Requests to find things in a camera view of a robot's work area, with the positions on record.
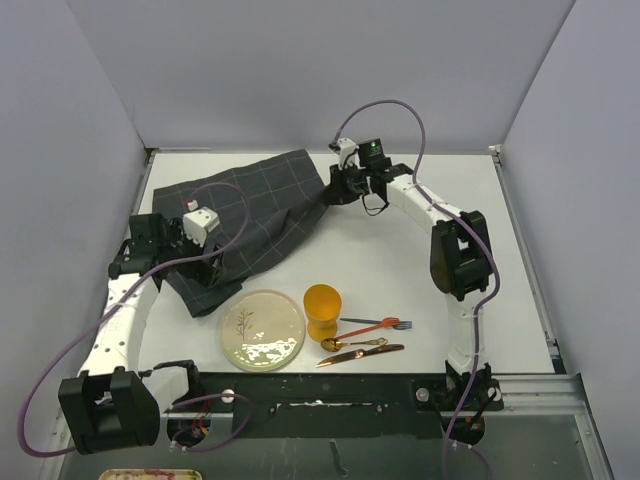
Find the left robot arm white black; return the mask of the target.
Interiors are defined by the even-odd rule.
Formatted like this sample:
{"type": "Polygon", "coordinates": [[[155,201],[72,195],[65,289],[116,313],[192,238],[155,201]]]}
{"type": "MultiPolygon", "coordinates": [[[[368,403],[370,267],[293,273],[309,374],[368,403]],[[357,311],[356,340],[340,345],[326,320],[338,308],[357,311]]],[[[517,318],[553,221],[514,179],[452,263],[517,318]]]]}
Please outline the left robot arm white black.
{"type": "Polygon", "coordinates": [[[160,416],[172,404],[183,411],[200,405],[204,387],[190,361],[142,372],[139,356],[147,319],[171,273],[203,286],[219,277],[217,259],[203,259],[218,215],[195,208],[171,220],[158,213],[134,215],[108,268],[107,317],[74,378],[61,382],[58,399],[79,453],[153,445],[160,416]]]}

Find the dark grey checked cloth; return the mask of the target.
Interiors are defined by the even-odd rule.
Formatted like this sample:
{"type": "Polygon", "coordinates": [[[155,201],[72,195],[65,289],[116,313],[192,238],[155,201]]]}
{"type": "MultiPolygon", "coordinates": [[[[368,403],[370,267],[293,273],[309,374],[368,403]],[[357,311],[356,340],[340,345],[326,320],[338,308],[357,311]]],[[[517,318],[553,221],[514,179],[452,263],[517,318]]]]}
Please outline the dark grey checked cloth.
{"type": "Polygon", "coordinates": [[[209,237],[209,246],[227,244],[249,216],[242,236],[222,254],[222,272],[212,286],[177,271],[169,273],[167,281],[190,315],[212,313],[240,291],[245,280],[275,267],[305,242],[327,211],[324,191],[305,150],[155,189],[151,210],[168,219],[182,216],[189,198],[218,214],[220,227],[209,237]]]}

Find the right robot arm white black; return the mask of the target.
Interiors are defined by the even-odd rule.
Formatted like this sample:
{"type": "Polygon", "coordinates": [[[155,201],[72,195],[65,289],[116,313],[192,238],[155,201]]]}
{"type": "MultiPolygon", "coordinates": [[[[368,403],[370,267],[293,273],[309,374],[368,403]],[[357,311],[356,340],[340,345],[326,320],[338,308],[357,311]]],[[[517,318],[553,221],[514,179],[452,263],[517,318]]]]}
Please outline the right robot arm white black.
{"type": "Polygon", "coordinates": [[[483,307],[491,295],[490,280],[499,278],[491,253],[486,219],[479,211],[463,211],[443,201],[417,179],[409,166],[394,164],[378,139],[360,144],[339,138],[329,144],[338,156],[330,167],[325,198],[347,205],[377,195],[430,234],[429,271],[447,302],[449,351],[445,363],[448,402],[469,408],[481,396],[483,307]]]}

